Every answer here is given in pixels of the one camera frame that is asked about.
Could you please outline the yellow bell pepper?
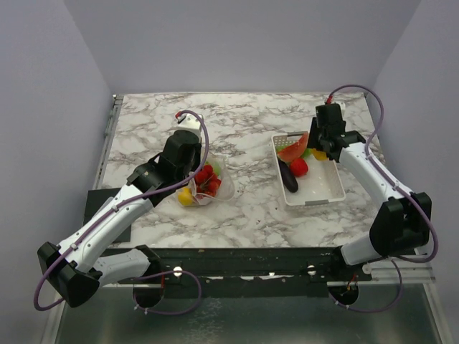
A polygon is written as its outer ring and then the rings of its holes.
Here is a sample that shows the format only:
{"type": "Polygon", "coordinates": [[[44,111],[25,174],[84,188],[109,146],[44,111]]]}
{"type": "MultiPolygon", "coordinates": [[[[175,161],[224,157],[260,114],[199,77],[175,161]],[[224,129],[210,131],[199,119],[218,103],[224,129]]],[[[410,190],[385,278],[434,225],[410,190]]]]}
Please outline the yellow bell pepper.
{"type": "Polygon", "coordinates": [[[311,149],[311,153],[312,153],[313,157],[317,161],[327,161],[328,160],[328,156],[327,156],[326,152],[323,152],[323,151],[320,151],[320,150],[316,150],[315,148],[312,148],[311,149]]]}

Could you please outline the green grape bunch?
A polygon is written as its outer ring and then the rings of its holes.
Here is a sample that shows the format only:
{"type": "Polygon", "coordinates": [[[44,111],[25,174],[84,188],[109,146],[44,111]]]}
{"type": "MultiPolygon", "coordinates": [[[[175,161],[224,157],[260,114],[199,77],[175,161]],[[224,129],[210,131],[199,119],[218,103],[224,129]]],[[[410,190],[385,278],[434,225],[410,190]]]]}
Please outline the green grape bunch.
{"type": "Polygon", "coordinates": [[[303,154],[301,155],[301,158],[303,160],[306,160],[311,154],[312,154],[312,150],[307,148],[304,150],[303,154]]]}

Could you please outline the red cherry tomatoes bunch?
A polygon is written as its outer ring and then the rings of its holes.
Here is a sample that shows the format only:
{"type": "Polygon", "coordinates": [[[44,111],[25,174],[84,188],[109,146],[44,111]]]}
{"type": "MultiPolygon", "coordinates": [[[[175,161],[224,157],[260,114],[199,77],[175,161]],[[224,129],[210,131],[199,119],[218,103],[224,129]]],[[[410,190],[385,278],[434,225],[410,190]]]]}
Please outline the red cherry tomatoes bunch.
{"type": "Polygon", "coordinates": [[[222,184],[222,177],[213,173],[211,163],[205,163],[202,170],[195,175],[194,184],[198,194],[216,196],[222,184]]]}

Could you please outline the green lime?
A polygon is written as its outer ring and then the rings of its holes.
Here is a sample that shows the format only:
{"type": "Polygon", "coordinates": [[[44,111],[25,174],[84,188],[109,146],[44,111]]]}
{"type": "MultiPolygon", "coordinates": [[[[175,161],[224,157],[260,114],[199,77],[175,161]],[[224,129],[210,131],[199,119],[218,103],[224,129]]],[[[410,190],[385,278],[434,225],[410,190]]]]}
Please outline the green lime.
{"type": "Polygon", "coordinates": [[[221,175],[221,167],[219,164],[217,163],[213,163],[212,164],[212,169],[213,169],[213,173],[216,175],[216,176],[220,176],[221,175]]]}

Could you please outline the red watermelon slice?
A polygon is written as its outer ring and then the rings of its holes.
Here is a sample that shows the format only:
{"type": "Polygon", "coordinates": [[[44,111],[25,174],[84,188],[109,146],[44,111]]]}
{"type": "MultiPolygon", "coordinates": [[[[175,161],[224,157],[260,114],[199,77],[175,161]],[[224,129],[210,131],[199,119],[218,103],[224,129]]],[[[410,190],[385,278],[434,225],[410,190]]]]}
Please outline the red watermelon slice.
{"type": "Polygon", "coordinates": [[[308,132],[302,134],[301,138],[293,144],[286,146],[277,153],[277,157],[285,162],[291,163],[295,159],[300,158],[306,150],[308,143],[308,132]]]}

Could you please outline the clear zip top bag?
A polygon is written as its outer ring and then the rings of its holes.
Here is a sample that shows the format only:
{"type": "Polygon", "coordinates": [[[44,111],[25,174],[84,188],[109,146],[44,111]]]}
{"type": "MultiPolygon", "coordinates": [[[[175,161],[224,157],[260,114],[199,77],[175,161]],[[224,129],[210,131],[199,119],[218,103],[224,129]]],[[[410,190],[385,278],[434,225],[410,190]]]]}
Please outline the clear zip top bag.
{"type": "Polygon", "coordinates": [[[206,206],[215,201],[229,201],[235,195],[235,185],[226,167],[227,159],[209,153],[203,170],[176,191],[176,200],[184,207],[206,206]]]}

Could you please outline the yellow lemon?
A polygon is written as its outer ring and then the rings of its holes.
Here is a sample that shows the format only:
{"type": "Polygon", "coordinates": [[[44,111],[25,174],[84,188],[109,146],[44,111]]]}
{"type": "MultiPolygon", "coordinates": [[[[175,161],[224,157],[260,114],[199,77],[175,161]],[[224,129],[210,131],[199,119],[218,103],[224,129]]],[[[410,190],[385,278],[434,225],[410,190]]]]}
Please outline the yellow lemon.
{"type": "Polygon", "coordinates": [[[184,187],[179,190],[177,194],[177,199],[182,206],[192,206],[194,204],[194,196],[191,192],[191,189],[184,187]]]}

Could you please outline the purple eggplant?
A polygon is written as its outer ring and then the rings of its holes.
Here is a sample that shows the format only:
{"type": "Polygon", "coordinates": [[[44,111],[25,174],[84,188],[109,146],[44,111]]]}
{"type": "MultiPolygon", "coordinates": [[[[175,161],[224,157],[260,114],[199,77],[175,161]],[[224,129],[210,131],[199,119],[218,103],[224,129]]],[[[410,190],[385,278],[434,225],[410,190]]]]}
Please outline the purple eggplant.
{"type": "Polygon", "coordinates": [[[282,160],[278,160],[278,165],[284,187],[286,187],[286,189],[289,192],[296,193],[298,191],[298,182],[296,181],[293,172],[290,170],[289,166],[282,160]]]}

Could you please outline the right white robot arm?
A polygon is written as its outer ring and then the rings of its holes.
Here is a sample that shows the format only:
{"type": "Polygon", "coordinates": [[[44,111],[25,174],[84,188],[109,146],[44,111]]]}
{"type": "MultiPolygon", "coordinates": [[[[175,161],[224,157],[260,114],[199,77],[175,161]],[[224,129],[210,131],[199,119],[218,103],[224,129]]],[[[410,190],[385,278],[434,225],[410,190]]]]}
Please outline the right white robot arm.
{"type": "Polygon", "coordinates": [[[379,209],[367,234],[334,250],[329,271],[335,279],[346,280],[358,265],[429,242],[430,197],[400,183],[370,151],[365,138],[346,129],[340,105],[316,107],[307,146],[346,168],[379,209]]]}

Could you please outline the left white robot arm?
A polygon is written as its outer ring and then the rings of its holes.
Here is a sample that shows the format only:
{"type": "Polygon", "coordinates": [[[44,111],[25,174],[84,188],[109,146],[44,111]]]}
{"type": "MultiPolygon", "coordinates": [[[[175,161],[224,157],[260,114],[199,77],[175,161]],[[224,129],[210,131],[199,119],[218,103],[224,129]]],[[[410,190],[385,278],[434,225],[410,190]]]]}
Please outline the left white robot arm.
{"type": "Polygon", "coordinates": [[[164,149],[139,165],[117,194],[81,229],[59,244],[45,242],[37,256],[43,273],[70,307],[87,302],[103,285],[139,278],[152,282],[158,265],[146,248],[103,257],[103,252],[134,221],[159,205],[202,162],[202,138],[198,130],[178,129],[168,137],[164,149]]]}

